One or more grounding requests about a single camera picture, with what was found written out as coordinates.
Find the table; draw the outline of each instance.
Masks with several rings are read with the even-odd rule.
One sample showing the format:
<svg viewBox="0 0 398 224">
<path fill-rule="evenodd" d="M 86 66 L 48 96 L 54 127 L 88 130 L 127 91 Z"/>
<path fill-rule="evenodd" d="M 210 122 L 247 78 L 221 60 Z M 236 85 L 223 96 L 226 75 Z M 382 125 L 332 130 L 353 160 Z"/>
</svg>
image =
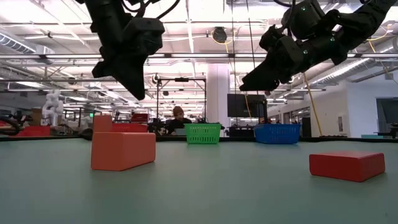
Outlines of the table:
<svg viewBox="0 0 398 224">
<path fill-rule="evenodd" d="M 398 223 L 398 144 L 158 142 L 154 163 L 90 169 L 82 139 L 0 142 L 0 223 Z M 311 176 L 313 152 L 383 152 L 363 183 Z"/>
</svg>

